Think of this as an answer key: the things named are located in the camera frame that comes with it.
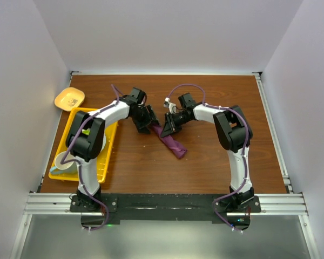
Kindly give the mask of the purple cloth napkin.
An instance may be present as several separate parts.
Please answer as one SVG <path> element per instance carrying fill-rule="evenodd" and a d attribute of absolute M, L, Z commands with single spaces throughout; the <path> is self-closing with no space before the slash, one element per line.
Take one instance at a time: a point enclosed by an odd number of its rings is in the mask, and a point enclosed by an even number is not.
<path fill-rule="evenodd" d="M 183 158 L 187 153 L 187 148 L 185 148 L 180 142 L 173 139 L 171 135 L 168 135 L 166 137 L 161 137 L 162 133 L 162 127 L 158 124 L 153 124 L 151 126 L 155 134 L 158 136 L 160 141 L 164 143 L 164 145 L 172 151 L 172 153 L 178 158 Z"/>

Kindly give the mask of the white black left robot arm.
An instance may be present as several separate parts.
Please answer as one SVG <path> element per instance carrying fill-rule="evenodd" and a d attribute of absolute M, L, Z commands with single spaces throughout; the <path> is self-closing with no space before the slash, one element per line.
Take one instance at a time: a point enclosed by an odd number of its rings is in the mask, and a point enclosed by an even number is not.
<path fill-rule="evenodd" d="M 60 161 L 61 165 L 77 166 L 77 202 L 90 212 L 107 210 L 97 180 L 97 157 L 104 148 L 105 129 L 131 118 L 138 133 L 149 134 L 149 127 L 158 121 L 151 105 L 145 104 L 147 94 L 143 90 L 134 87 L 120 97 L 116 87 L 112 88 L 116 99 L 111 104 L 90 113 L 76 113 L 65 141 L 67 150 Z"/>

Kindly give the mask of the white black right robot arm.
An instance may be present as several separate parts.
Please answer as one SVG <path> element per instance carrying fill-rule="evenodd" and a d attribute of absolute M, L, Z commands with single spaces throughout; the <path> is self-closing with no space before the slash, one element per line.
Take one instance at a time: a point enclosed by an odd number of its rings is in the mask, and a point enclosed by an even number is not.
<path fill-rule="evenodd" d="M 249 176 L 248 152 L 252 130 L 237 105 L 232 107 L 214 106 L 208 103 L 196 103 L 190 93 L 179 98 L 181 110 L 166 97 L 164 107 L 165 125 L 161 137 L 180 132 L 182 125 L 189 121 L 205 121 L 215 125 L 219 142 L 227 151 L 231 170 L 229 194 L 222 197 L 236 212 L 242 212 L 254 198 L 253 185 Z"/>

